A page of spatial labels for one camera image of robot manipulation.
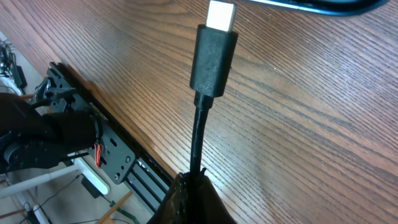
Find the black cable bundle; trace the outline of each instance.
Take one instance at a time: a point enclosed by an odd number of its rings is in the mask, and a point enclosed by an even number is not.
[[[11,50],[12,44],[8,40],[0,40],[0,74],[8,77],[11,68],[16,64],[15,54]]]

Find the black cable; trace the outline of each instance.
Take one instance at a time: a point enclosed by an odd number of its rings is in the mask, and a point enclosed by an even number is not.
[[[224,94],[238,34],[232,31],[235,5],[210,4],[206,25],[199,25],[193,54],[190,87],[195,93],[190,172],[200,173],[203,135],[214,98]]]
[[[27,218],[27,215],[28,215],[28,211],[30,211],[31,209],[32,209],[32,207],[30,206],[30,203],[29,202],[25,202],[24,204],[23,204],[23,207],[24,207],[24,212],[21,214],[24,218]]]
[[[67,157],[61,158],[60,161],[63,162],[63,161],[69,161],[69,160],[73,159],[73,164],[74,164],[75,163],[75,159],[83,157],[83,156],[88,156],[88,155],[90,155],[88,152],[84,152],[84,153],[81,153],[81,154],[78,153],[78,154],[75,154],[73,156],[67,156]]]
[[[75,180],[77,180],[77,178],[79,178],[81,176],[81,174],[77,175],[75,178],[73,178],[73,180],[71,180],[67,185],[63,186],[61,189],[59,189],[55,194],[51,195],[49,198],[47,198],[41,205],[39,205],[38,208],[36,208],[34,212],[36,212],[38,209],[42,208],[42,206],[44,204],[46,204],[51,198],[54,198],[55,196],[58,195],[59,192],[61,192],[62,190],[65,190],[67,187],[69,187]],[[26,218],[24,218],[21,222],[19,222],[19,224],[23,223],[26,220]]]
[[[121,222],[124,222],[124,223],[127,223],[127,224],[130,224],[129,222],[127,222],[127,221],[124,221],[124,220],[120,220],[120,219],[117,219],[117,218],[111,218],[112,220],[115,220],[115,221],[121,221]],[[88,220],[88,221],[83,221],[83,222],[77,222],[77,223],[70,223],[70,224],[82,224],[82,223],[88,223],[88,222],[95,222],[95,221],[98,221],[99,220],[99,218],[97,218],[97,219],[95,219],[95,220]]]
[[[6,43],[6,41],[0,40],[0,54],[1,61],[4,64],[4,71],[11,71],[11,67],[16,65],[16,56],[11,50],[11,44]]]
[[[191,162],[190,172],[199,174],[201,152],[203,147],[203,137],[209,109],[213,105],[213,97],[203,95],[199,92],[195,94],[194,104],[196,106],[195,120],[193,121],[192,143],[191,143]]]
[[[103,194],[101,194],[101,197],[103,197],[109,204],[111,204],[111,201],[107,199]]]

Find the wire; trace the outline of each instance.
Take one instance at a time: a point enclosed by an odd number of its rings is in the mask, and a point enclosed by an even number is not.
[[[24,207],[24,209],[25,209],[26,211],[30,211],[30,210],[31,210],[31,207],[30,207],[30,203],[29,203],[29,202],[25,202],[25,203],[23,204],[23,207]]]
[[[124,220],[120,220],[120,219],[117,219],[117,218],[111,218],[112,220],[115,220],[115,221],[121,221],[121,222],[124,222],[124,223],[127,223],[127,224],[130,224],[129,222],[127,222],[127,221],[124,221]],[[77,222],[77,223],[71,223],[71,224],[82,224],[82,223],[88,223],[88,222],[95,222],[95,221],[98,221],[99,220],[99,218],[97,218],[96,220],[88,220],[88,221],[83,221],[83,222]]]
[[[213,105],[214,98],[205,96],[199,92],[195,93],[195,120],[193,121],[192,144],[190,172],[199,174],[201,152],[203,147],[203,137],[205,135],[205,126],[209,109]]]
[[[67,185],[63,186],[61,189],[59,189],[55,194],[51,195],[49,198],[47,198],[41,205],[39,205],[38,208],[36,208],[34,212],[36,212],[38,209],[42,208],[44,204],[46,204],[51,198],[54,198],[55,196],[58,195],[59,192],[61,192],[62,190],[65,190],[67,187],[69,187],[75,180],[77,180],[77,178],[79,178],[81,176],[81,174],[77,175],[75,178],[73,178],[73,180],[71,180]],[[19,224],[23,223],[27,218],[24,218],[21,222],[19,222]]]
[[[94,159],[95,166],[101,168],[101,144],[94,144]]]
[[[101,197],[103,197],[109,204],[111,203],[111,201],[107,199],[104,195],[101,194]]]
[[[1,70],[10,72],[11,67],[16,65],[16,56],[11,50],[11,43],[8,44],[6,41],[0,40],[0,54],[2,54],[0,57],[2,60],[0,62],[3,63]]]

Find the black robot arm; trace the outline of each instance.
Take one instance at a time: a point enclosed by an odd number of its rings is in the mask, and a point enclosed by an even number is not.
[[[0,108],[0,174],[51,168],[101,137],[100,123],[89,111],[41,116],[34,106],[10,93],[0,93]]]

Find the red wire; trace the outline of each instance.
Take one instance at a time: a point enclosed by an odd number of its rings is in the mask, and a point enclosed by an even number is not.
[[[96,166],[97,168],[99,168],[99,169],[101,168],[101,167],[100,167],[100,154],[99,154],[100,150],[101,150],[101,146],[98,146],[98,147],[97,147],[97,145],[94,144],[94,160],[95,160],[95,166]]]

